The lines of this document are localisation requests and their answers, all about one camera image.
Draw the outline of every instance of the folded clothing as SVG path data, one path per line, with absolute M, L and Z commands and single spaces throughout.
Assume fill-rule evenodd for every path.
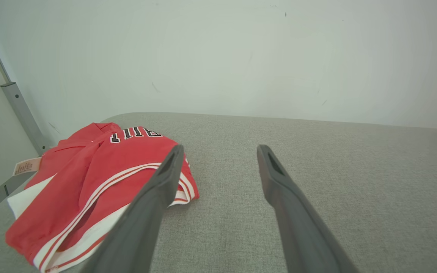
M 141 126 L 92 123 L 42 155 L 23 192 L 8 199 L 16 221 L 6 242 L 41 272 L 87 259 L 177 143 Z M 186 158 L 174 204 L 199 197 Z

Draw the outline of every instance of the gray table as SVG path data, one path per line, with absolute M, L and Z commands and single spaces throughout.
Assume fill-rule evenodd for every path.
M 183 144 L 200 191 L 165 213 L 152 272 L 286 271 L 258 144 L 272 148 L 360 271 L 437 272 L 435 129 L 174 113 L 110 121 Z M 13 221 L 1 203 L 0 272 L 37 272 L 5 243 Z

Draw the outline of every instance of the red fabric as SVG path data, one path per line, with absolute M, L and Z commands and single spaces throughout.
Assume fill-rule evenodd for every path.
M 67 228 L 106 180 L 135 166 L 162 162 L 177 145 L 142 127 L 138 129 L 142 136 L 137 136 L 139 133 L 133 128 L 129 130 L 126 134 L 115 123 L 92 123 L 47 151 L 40 170 L 25 188 L 56 175 L 6 232 L 7 244 L 33 264 L 38 251 Z M 114 133 L 117 137 L 114 141 L 118 139 L 118 143 L 113 143 Z M 59 251 L 68 249 L 95 223 L 129 204 L 153 173 L 154 169 L 145 169 L 103 191 L 63 243 L 55 247 Z M 185 159 L 182 174 L 193 187 L 194 199 L 198 198 L 198 189 Z

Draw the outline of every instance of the gray cushion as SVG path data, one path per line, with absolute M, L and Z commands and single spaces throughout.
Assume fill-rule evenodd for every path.
M 360 271 L 437 272 L 437 129 L 175 113 L 111 121 L 183 144 L 201 195 L 165 213 L 152 272 L 286 271 L 258 144 L 272 148 Z M 13 221 L 1 203 L 0 272 L 36 272 L 5 244 Z

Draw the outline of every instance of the clothing tag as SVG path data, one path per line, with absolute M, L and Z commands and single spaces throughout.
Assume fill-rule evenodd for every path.
M 37 157 L 18 162 L 16 166 L 14 166 L 13 176 L 21 173 L 29 173 L 30 171 L 38 171 L 38 169 L 40 169 L 40 161 L 41 157 Z

